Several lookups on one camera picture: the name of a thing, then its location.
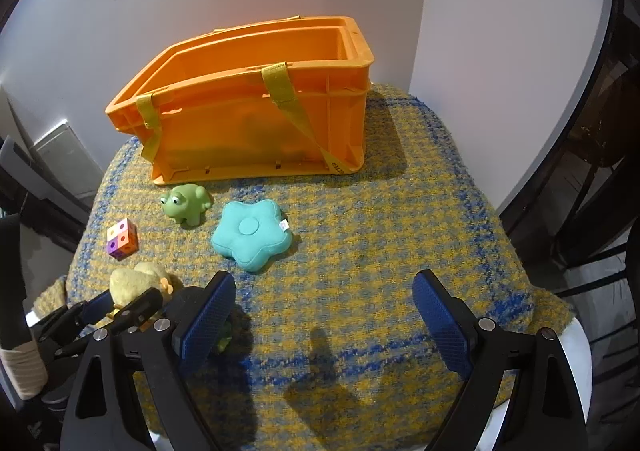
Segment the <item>small yellow plush chick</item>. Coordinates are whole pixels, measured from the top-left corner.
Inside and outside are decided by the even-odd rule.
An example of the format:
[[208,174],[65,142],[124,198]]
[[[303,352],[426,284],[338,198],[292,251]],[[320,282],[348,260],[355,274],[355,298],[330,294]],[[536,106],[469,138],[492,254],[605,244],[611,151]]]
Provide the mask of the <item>small yellow plush chick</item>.
[[182,281],[158,263],[142,261],[134,268],[118,268],[111,273],[110,294],[114,308],[107,315],[113,319],[125,306],[142,295],[147,289],[158,289],[163,303],[183,289]]

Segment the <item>colourful block cube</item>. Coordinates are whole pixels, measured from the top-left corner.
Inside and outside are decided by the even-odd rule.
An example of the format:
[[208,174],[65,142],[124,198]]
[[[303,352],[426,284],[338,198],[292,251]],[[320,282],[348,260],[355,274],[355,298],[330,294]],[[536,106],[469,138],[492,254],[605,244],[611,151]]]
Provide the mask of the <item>colourful block cube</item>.
[[108,256],[121,261],[139,249],[137,226],[125,217],[114,223],[106,231],[106,252]]

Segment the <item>green rubber frog toy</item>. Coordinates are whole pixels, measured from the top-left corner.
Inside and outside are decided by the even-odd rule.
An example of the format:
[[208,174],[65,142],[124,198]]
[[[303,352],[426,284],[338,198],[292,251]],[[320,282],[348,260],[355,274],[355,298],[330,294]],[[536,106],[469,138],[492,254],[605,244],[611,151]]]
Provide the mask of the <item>green rubber frog toy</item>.
[[178,185],[160,197],[163,213],[179,225],[197,227],[213,205],[209,192],[197,184]]

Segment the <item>teal star plush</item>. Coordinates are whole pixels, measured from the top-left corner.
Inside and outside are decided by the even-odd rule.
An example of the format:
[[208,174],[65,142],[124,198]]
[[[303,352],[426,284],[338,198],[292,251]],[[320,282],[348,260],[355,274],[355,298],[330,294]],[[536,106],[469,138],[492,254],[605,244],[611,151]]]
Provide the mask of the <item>teal star plush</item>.
[[210,243],[244,271],[258,272],[273,256],[285,253],[293,241],[288,222],[273,200],[231,201],[224,205]]

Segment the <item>black grey stand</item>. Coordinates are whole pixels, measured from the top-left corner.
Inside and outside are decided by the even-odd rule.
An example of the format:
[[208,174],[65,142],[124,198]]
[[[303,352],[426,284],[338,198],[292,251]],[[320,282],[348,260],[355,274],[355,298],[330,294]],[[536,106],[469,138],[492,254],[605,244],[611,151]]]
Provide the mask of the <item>black grey stand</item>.
[[52,179],[10,136],[1,138],[1,208],[70,252],[90,215],[88,205]]

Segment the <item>black chair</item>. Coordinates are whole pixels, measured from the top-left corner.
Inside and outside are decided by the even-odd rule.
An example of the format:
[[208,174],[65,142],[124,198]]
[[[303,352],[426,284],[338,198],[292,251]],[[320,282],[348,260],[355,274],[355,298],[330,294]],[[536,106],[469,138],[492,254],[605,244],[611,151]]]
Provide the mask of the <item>black chair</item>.
[[564,273],[559,297],[576,312],[591,351],[593,383],[639,383],[639,223]]

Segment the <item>yellow blue woven blanket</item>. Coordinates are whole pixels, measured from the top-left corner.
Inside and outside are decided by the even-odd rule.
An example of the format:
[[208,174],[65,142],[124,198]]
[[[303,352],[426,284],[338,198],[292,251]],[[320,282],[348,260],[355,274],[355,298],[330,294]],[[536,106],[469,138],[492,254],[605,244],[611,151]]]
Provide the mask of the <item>yellow blue woven blanket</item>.
[[[189,388],[226,450],[400,450],[424,445],[460,388],[413,304],[423,269],[479,317],[505,329],[564,330],[573,315],[529,282],[500,219],[476,188],[438,116],[418,98],[372,86],[366,160],[347,176],[212,182],[204,223],[184,229],[160,209],[130,139],[100,185],[74,259],[39,295],[39,315],[88,301],[118,267],[156,263],[185,285],[233,275],[232,340]],[[229,202],[273,200],[288,219],[285,254],[249,273],[210,238]],[[140,247],[114,260],[106,230],[137,226]]]

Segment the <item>orange plastic storage crate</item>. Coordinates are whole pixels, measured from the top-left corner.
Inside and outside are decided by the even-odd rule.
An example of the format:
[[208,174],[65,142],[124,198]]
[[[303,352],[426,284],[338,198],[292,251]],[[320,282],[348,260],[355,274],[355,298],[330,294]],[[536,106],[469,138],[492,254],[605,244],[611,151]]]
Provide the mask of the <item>orange plastic storage crate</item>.
[[373,61],[350,17],[216,29],[163,50],[105,113],[159,186],[354,174]]

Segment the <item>white wall panel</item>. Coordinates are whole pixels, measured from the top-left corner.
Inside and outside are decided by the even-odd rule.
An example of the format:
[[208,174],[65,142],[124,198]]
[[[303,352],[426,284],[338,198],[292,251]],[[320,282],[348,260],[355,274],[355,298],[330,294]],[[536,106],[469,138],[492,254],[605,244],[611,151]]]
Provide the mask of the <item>white wall panel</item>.
[[58,122],[36,140],[32,154],[74,196],[89,197],[98,191],[103,171],[67,120]]

